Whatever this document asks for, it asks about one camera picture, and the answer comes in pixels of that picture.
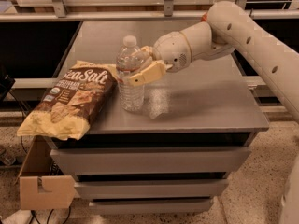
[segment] floor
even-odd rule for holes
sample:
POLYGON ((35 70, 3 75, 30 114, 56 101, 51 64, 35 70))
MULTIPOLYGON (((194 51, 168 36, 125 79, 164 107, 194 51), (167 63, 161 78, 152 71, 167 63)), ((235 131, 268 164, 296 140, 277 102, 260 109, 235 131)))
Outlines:
MULTIPOLYGON (((17 127, 7 127, 6 123, 17 123, 20 118, 18 112, 4 113, 0 118, 0 145, 16 156, 24 155, 21 139, 16 136, 17 127)), ((22 140, 25 149, 29 148, 30 141, 30 137, 22 140)), ((228 188, 214 198, 208 212, 98 216, 88 209, 87 201, 75 199, 67 223, 277 224, 284 184, 299 151, 299 126, 291 120, 271 121, 269 130, 259 133, 251 148, 249 158, 237 172, 230 174, 228 188)), ((20 209, 19 185, 15 184, 18 173, 19 168, 0 169, 0 216, 3 220, 12 219, 20 209)), ((36 211, 40 223, 46 223, 49 212, 36 211)), ((50 223, 63 223, 67 214, 68 210, 55 210, 50 223)))

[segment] cardboard box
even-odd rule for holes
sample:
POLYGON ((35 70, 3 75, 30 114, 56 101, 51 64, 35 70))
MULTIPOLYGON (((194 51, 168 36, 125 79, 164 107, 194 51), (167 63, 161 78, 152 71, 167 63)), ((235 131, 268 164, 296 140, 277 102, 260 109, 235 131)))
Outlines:
POLYGON ((50 175, 50 147, 37 136, 19 173, 21 210, 68 208, 75 197, 70 175, 50 175))

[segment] snack bag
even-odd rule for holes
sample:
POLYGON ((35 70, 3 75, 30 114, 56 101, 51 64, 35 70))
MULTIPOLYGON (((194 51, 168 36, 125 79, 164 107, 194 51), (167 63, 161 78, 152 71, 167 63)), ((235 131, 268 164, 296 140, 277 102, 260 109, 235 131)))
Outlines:
POLYGON ((29 114, 17 135, 79 140, 116 84, 115 65, 77 62, 29 114))

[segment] plastic water bottle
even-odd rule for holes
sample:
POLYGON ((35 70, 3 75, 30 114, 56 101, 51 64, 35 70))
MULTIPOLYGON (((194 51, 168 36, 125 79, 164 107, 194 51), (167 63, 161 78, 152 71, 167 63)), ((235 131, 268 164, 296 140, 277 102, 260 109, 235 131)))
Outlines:
POLYGON ((145 55, 137 45, 136 38, 128 35, 123 39, 123 46, 117 56, 118 84, 121 105, 125 110, 138 111, 144 101, 144 86, 132 86, 126 79, 135 74, 145 60, 145 55))

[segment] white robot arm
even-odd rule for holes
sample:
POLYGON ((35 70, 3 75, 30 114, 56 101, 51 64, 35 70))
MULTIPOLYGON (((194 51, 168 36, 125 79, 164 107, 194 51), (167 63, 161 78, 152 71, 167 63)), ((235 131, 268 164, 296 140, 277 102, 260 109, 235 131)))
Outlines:
POLYGON ((177 72, 192 61, 216 59, 234 49, 299 122, 298 53, 267 33, 232 2, 213 5, 206 14, 206 22, 160 37, 152 48, 152 57, 157 61, 132 76, 129 82, 150 83, 162 77, 166 69, 177 72))

